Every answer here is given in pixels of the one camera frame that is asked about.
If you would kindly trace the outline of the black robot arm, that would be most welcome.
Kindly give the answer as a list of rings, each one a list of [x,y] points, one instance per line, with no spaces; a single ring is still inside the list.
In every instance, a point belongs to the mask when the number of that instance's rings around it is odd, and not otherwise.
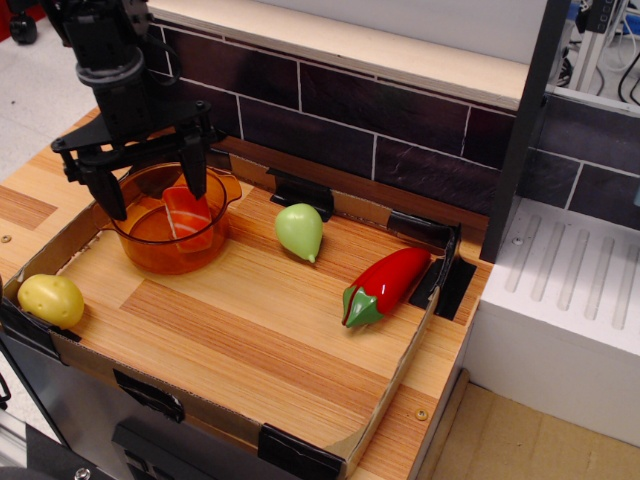
[[[63,44],[76,57],[76,75],[89,87],[99,114],[54,140],[71,182],[86,186],[113,219],[127,217],[115,171],[143,165],[162,154],[177,156],[190,192],[207,190],[205,151],[217,139],[207,101],[172,101],[146,66],[143,47],[156,44],[144,1],[45,1],[42,7]]]

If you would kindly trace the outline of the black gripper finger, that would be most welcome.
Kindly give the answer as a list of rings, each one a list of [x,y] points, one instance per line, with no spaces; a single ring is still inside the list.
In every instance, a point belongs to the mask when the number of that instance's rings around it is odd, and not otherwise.
[[[208,142],[198,132],[178,131],[177,134],[180,137],[178,155],[186,184],[191,194],[199,200],[207,189],[205,153]]]
[[[127,219],[120,184],[110,171],[82,167],[81,176],[93,198],[110,218],[118,221]]]

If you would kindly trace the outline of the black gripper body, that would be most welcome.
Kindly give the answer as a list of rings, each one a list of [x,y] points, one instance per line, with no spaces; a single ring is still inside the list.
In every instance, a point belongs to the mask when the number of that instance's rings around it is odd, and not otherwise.
[[[211,123],[211,102],[188,94],[181,81],[95,85],[93,93],[97,116],[51,144],[71,182],[87,184],[93,172],[140,166],[164,153],[185,155],[192,167],[205,146],[220,139]]]

